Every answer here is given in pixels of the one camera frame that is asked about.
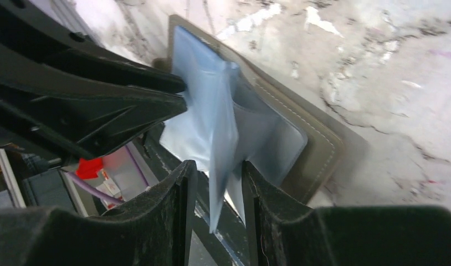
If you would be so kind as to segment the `grey card holder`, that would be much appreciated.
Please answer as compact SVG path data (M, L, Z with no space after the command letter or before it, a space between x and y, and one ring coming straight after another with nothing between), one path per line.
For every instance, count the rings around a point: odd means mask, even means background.
M166 63L187 85L187 111L165 122L160 144L208 174L212 230L224 202L245 220L243 161L302 203L335 171L341 123L178 15L168 19Z

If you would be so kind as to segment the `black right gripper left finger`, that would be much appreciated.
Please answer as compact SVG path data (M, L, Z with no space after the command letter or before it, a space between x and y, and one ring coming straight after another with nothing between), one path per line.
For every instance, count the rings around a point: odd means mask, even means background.
M187 265L197 177L196 163L183 161L101 216L0 209L0 265Z

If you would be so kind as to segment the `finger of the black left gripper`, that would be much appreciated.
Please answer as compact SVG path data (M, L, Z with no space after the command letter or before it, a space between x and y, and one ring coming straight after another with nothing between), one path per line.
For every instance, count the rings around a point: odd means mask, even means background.
M37 94L0 84L0 148L13 144L49 159L106 156L186 111L178 95L144 98Z
M178 76L134 62L74 33L30 1L0 1L0 44L38 64L80 77L177 94Z

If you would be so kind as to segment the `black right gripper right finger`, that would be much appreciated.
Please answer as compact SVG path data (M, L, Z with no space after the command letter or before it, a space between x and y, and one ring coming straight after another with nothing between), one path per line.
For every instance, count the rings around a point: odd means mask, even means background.
M310 208L242 163L251 265L451 265L440 206Z

